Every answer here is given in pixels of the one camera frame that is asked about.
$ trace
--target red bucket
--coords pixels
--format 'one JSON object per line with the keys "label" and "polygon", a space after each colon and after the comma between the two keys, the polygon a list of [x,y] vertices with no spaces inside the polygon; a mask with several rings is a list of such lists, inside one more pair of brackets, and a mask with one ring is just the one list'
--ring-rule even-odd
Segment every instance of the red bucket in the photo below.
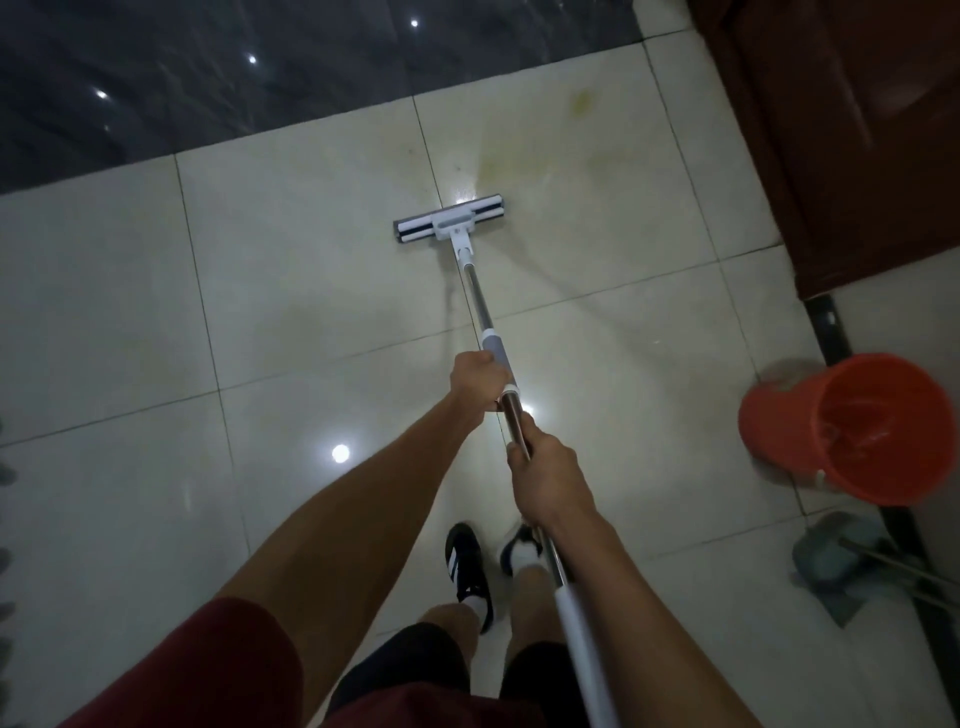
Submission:
{"label": "red bucket", "polygon": [[912,505],[956,460],[947,394],[923,369],[858,354],[785,389],[759,384],[740,403],[740,437],[758,458],[827,480],[877,505]]}

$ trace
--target hand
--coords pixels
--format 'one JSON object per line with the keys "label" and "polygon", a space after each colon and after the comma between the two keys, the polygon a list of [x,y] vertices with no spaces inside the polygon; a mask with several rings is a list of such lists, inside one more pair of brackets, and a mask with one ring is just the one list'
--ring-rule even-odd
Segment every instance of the hand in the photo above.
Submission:
{"label": "hand", "polygon": [[523,518],[548,532],[567,518],[596,513],[593,493],[577,464],[577,453],[537,427],[524,412],[520,417],[523,439],[530,445],[530,462],[519,445],[507,447],[507,462],[514,474],[514,499]]}
{"label": "hand", "polygon": [[453,360],[450,396],[476,428],[484,412],[496,411],[496,401],[512,377],[510,370],[493,360],[493,352],[461,352]]}

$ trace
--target shorts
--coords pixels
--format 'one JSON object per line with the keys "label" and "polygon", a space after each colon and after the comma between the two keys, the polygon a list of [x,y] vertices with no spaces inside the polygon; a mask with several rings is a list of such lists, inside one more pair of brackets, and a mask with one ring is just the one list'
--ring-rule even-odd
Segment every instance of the shorts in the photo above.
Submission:
{"label": "shorts", "polygon": [[[332,715],[370,692],[419,682],[470,692],[470,675],[460,647],[443,629],[427,622],[404,627],[344,675],[330,696],[326,714]],[[504,670],[500,699],[539,705],[551,727],[589,727],[565,644],[535,643],[520,650]]]}

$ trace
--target shirt sleeve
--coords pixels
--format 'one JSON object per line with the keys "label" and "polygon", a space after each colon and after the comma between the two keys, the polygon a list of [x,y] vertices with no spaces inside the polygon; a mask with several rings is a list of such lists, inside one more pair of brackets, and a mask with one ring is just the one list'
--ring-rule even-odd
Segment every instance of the shirt sleeve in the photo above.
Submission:
{"label": "shirt sleeve", "polygon": [[60,728],[299,728],[303,672],[276,619],[207,603]]}

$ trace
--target white handle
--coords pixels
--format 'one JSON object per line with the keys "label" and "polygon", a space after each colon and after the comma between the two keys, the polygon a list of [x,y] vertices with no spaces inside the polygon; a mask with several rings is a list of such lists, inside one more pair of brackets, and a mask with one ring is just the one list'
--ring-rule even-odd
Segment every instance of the white handle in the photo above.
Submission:
{"label": "white handle", "polygon": [[587,708],[591,728],[619,728],[610,688],[600,662],[600,653],[590,632],[584,605],[576,584],[565,584],[556,592],[557,611],[566,634],[573,670],[577,673],[580,694]]}

